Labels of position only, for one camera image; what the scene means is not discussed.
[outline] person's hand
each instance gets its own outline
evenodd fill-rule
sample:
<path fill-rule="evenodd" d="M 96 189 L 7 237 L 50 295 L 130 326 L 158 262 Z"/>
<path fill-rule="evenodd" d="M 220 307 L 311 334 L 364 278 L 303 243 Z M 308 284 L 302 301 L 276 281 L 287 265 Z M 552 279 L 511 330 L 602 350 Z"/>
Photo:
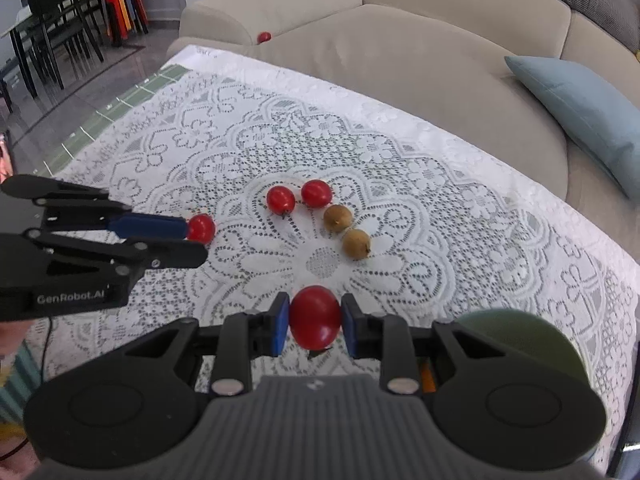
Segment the person's hand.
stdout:
<path fill-rule="evenodd" d="M 0 355 L 17 351 L 32 324 L 32 320 L 0 323 Z"/>

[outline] grid pattern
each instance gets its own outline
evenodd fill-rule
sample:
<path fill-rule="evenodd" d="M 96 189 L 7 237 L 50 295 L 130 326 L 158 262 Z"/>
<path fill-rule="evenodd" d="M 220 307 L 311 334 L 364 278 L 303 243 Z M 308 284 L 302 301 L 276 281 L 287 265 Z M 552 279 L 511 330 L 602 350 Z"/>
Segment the grid pattern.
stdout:
<path fill-rule="evenodd" d="M 96 110 L 86 122 L 44 158 L 42 163 L 33 170 L 33 174 L 54 176 L 63 170 L 83 148 L 94 142 L 107 126 L 123 117 L 135 106 L 151 99 L 161 88 L 177 82 L 188 71 L 180 65 L 168 66 L 116 97 L 104 108 Z"/>

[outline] dining table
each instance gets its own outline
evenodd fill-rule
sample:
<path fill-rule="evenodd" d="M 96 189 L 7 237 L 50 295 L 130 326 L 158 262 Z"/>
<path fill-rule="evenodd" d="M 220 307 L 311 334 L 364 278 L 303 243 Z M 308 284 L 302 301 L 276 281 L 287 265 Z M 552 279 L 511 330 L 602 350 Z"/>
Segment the dining table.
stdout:
<path fill-rule="evenodd" d="M 2 32 L 2 34 L 0 34 L 0 38 L 4 38 L 7 35 L 11 37 L 11 43 L 14 48 L 15 57 L 17 58 L 18 65 L 20 67 L 20 74 L 22 75 L 22 79 L 25 86 L 27 87 L 27 90 L 34 99 L 38 96 L 38 92 L 31 75 L 31 70 L 29 69 L 29 63 L 27 61 L 27 56 L 23 45 L 23 41 L 28 39 L 29 35 L 26 34 L 23 37 L 21 34 L 33 27 L 33 25 L 35 25 L 35 22 L 36 17 L 32 15 L 31 9 L 29 9 L 28 6 L 23 7 L 18 12 L 15 23 L 7 30 Z"/>

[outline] cable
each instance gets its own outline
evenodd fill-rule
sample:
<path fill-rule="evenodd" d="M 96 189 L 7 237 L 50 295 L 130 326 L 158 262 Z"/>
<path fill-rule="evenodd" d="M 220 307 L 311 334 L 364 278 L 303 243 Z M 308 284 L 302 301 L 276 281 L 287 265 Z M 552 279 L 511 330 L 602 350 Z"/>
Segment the cable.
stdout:
<path fill-rule="evenodd" d="M 49 339 L 51 339 L 51 332 L 53 330 L 53 318 L 49 317 L 49 328 L 47 329 L 47 336 L 44 338 L 44 346 L 42 348 L 42 359 L 40 360 L 40 386 L 44 384 L 44 364 L 47 357 L 47 347 L 49 346 Z"/>
<path fill-rule="evenodd" d="M 44 339 L 44 346 L 42 348 L 42 359 L 40 360 L 40 385 L 41 386 L 44 383 L 45 358 L 47 356 L 47 347 L 49 346 L 49 340 L 51 339 L 52 330 L 53 330 L 53 318 L 49 317 L 49 328 L 47 328 L 47 336 Z M 0 455 L 0 462 L 2 462 L 4 460 L 6 460 L 7 458 L 10 458 L 13 455 L 15 455 L 18 451 L 20 451 L 28 443 L 29 443 L 29 439 L 27 437 L 25 437 L 25 439 L 23 441 L 21 441 L 21 443 L 18 444 L 16 447 L 14 447 L 11 451 L 5 453 L 4 455 Z"/>
<path fill-rule="evenodd" d="M 20 444 L 18 444 L 16 447 L 14 447 L 9 453 L 5 453 L 4 455 L 0 456 L 0 462 L 2 462 L 3 460 L 6 460 L 7 458 L 12 457 L 13 455 L 15 455 L 18 451 L 20 451 L 28 443 L 29 443 L 29 439 L 25 438 Z"/>

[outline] blue pillow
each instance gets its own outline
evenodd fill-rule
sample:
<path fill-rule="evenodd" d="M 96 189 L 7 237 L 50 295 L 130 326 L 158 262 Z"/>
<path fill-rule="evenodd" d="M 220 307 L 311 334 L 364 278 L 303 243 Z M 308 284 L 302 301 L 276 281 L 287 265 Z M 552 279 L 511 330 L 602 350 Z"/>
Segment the blue pillow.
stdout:
<path fill-rule="evenodd" d="M 640 204 L 640 110 L 579 63 L 555 57 L 504 60 L 566 134 Z"/>

